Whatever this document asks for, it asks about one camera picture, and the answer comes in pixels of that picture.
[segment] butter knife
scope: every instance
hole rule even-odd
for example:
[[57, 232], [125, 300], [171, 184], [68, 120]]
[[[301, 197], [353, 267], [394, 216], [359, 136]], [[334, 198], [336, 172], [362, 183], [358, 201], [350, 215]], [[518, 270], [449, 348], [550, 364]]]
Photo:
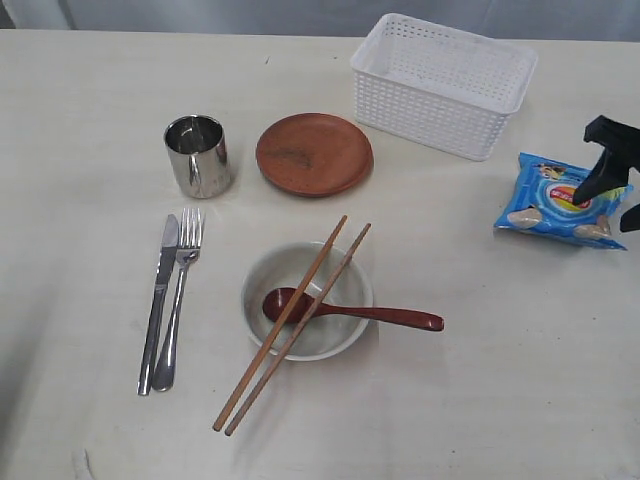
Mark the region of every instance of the butter knife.
[[142, 353], [142, 364], [140, 365], [138, 395], [142, 396], [149, 395], [149, 391], [151, 390], [153, 366], [156, 363], [156, 351], [160, 339], [162, 309], [164, 307], [164, 298], [169, 286], [171, 272], [173, 271], [173, 264], [176, 260], [179, 231], [180, 226], [175, 215], [169, 215], [164, 226], [164, 234], [162, 235], [160, 260], [158, 261], [158, 269], [156, 271], [156, 284], [153, 289], [153, 302], [151, 304], [151, 314], [149, 315], [147, 338]]

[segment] snack bag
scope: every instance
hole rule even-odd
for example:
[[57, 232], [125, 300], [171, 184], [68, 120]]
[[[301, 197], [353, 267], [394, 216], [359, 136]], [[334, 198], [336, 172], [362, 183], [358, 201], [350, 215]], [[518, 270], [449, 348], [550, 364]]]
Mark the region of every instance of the snack bag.
[[494, 227], [576, 245], [626, 250], [612, 238], [609, 217], [633, 187], [620, 187], [573, 205], [573, 192], [587, 175], [586, 168], [521, 153], [514, 195]]

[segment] white bowl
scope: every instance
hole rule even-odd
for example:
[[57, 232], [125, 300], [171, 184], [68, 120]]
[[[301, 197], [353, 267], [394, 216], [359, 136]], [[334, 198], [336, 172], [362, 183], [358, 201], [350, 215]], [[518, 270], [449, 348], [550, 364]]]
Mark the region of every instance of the white bowl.
[[[249, 336], [258, 345], [273, 327], [262, 311], [262, 302], [274, 288], [293, 287], [304, 277], [322, 249], [321, 242], [301, 242], [284, 245], [261, 258], [251, 269], [242, 289], [242, 309]], [[332, 247], [306, 289], [317, 296], [331, 272], [340, 263], [345, 252]], [[349, 307], [372, 307], [373, 287], [364, 270], [351, 260], [324, 299], [325, 303]], [[336, 355], [351, 346], [365, 331], [368, 319], [347, 315], [326, 315], [312, 318], [293, 344], [288, 360], [322, 360]], [[295, 325], [285, 325], [276, 337], [270, 352], [277, 354]]]

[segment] metal cup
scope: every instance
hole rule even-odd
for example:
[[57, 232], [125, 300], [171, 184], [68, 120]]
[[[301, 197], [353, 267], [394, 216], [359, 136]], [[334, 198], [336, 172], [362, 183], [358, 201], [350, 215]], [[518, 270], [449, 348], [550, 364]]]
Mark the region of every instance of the metal cup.
[[205, 115], [187, 115], [172, 122], [164, 132], [173, 173], [182, 193], [211, 198], [231, 184], [224, 130]]

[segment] chopsticks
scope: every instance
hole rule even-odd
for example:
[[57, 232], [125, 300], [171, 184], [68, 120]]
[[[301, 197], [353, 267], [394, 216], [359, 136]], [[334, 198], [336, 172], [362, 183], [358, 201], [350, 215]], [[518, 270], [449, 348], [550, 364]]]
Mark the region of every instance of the chopsticks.
[[[324, 297], [327, 296], [327, 294], [329, 293], [329, 290], [331, 290], [331, 287], [333, 287], [333, 284], [336, 282], [336, 280], [338, 280], [338, 277], [340, 276], [344, 268], [347, 266], [349, 261], [351, 261], [351, 257], [353, 257], [353, 254], [355, 253], [356, 249], [358, 248], [358, 246], [360, 246], [360, 243], [362, 242], [362, 239], [369, 231], [369, 228], [371, 228], [371, 224], [367, 223], [365, 227], [362, 229], [362, 231], [360, 232], [360, 235], [358, 235], [358, 237], [354, 240], [353, 244], [351, 245], [351, 247], [349, 248], [345, 256], [340, 261], [340, 264], [331, 273], [329, 280], [327, 280], [327, 283], [322, 289], [322, 291], [320, 292], [320, 294], [316, 297], [316, 299], [313, 301], [309, 309], [306, 311], [306, 313], [300, 320], [300, 323], [296, 325], [295, 330], [293, 331], [291, 336], [287, 339], [285, 344], [282, 346], [276, 358], [273, 360], [271, 365], [269, 365], [267, 370], [265, 370], [265, 372], [262, 374], [262, 377], [260, 378], [260, 380], [258, 380], [258, 383], [256, 384], [256, 386], [253, 387], [253, 390], [247, 396], [246, 400], [244, 401], [244, 403], [236, 413], [235, 417], [233, 417], [233, 420], [231, 420], [231, 423], [227, 426], [226, 430], [224, 431], [225, 435], [230, 436], [235, 431], [235, 429], [238, 428], [238, 425], [240, 424], [244, 416], [247, 414], [247, 411], [249, 410], [249, 408], [251, 408], [251, 405], [253, 405], [253, 402], [256, 401], [256, 399], [258, 398], [258, 395], [260, 395], [260, 392], [265, 387], [265, 385], [267, 384], [267, 382], [269, 381], [273, 373], [276, 371], [276, 368], [278, 368], [278, 365], [280, 365], [282, 360], [284, 360], [284, 357], [289, 353], [291, 346], [296, 341], [300, 333], [302, 333], [302, 330], [304, 329], [305, 325], [309, 322], [311, 317], [313, 317], [313, 314], [315, 313], [315, 311], [318, 309], [318, 307], [324, 300]], [[289, 307], [289, 305], [291, 304], [295, 305], [295, 302], [294, 302], [294, 298], [292, 298], [287, 304], [287, 307]]]
[[333, 242], [335, 242], [336, 237], [340, 233], [340, 230], [342, 230], [342, 227], [344, 226], [346, 221], [347, 221], [347, 216], [343, 215], [340, 221], [338, 222], [338, 224], [336, 225], [336, 227], [333, 229], [333, 232], [331, 232], [331, 235], [329, 235], [329, 238], [325, 242], [324, 246], [318, 253], [318, 256], [309, 267], [309, 270], [307, 270], [307, 273], [300, 281], [300, 284], [298, 285], [298, 288], [296, 289], [295, 293], [289, 300], [289, 303], [287, 303], [284, 310], [278, 317], [278, 320], [276, 320], [276, 323], [273, 325], [273, 328], [271, 328], [269, 335], [262, 343], [262, 346], [258, 350], [258, 353], [256, 353], [256, 355], [253, 357], [253, 360], [251, 360], [251, 363], [247, 367], [247, 370], [244, 372], [244, 375], [242, 375], [242, 378], [238, 382], [238, 385], [236, 385], [235, 390], [229, 397], [229, 400], [227, 400], [227, 403], [222, 408], [220, 415], [218, 415], [218, 418], [213, 424], [213, 429], [216, 432], [219, 432], [220, 430], [222, 430], [222, 427], [224, 426], [225, 422], [229, 418], [229, 415], [231, 415], [233, 408], [236, 406], [236, 404], [240, 400], [240, 397], [242, 396], [244, 391], [247, 389], [249, 382], [251, 381], [253, 376], [256, 374], [256, 371], [260, 367], [260, 364], [264, 361], [265, 357], [269, 353], [269, 349], [273, 345], [273, 342], [278, 336], [278, 333], [280, 333], [280, 330], [282, 330], [282, 327], [287, 321], [287, 317], [293, 310], [293, 307], [295, 307], [295, 305], [298, 303], [298, 300], [304, 293], [305, 289], [307, 288], [309, 283], [311, 283], [313, 276], [316, 274], [316, 272], [320, 268], [320, 265], [322, 264], [326, 256], [331, 251], [331, 247], [333, 247]]

